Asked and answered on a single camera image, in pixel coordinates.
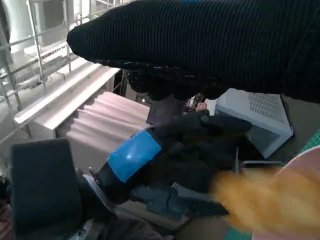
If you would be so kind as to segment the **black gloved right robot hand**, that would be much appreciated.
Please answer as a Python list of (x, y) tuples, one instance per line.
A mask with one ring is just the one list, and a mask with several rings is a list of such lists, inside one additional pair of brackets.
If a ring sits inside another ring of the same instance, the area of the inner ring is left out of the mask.
[(317, 0), (136, 0), (76, 26), (72, 52), (152, 100), (229, 89), (320, 101)]

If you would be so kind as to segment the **bare left hand blue tape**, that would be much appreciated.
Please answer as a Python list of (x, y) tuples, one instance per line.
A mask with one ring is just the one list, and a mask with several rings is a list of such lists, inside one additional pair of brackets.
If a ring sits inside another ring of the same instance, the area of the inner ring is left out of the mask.
[(226, 216), (209, 197), (213, 178), (233, 170), (250, 122), (207, 110), (140, 130), (107, 158), (95, 179), (115, 204), (141, 202), (173, 219)]

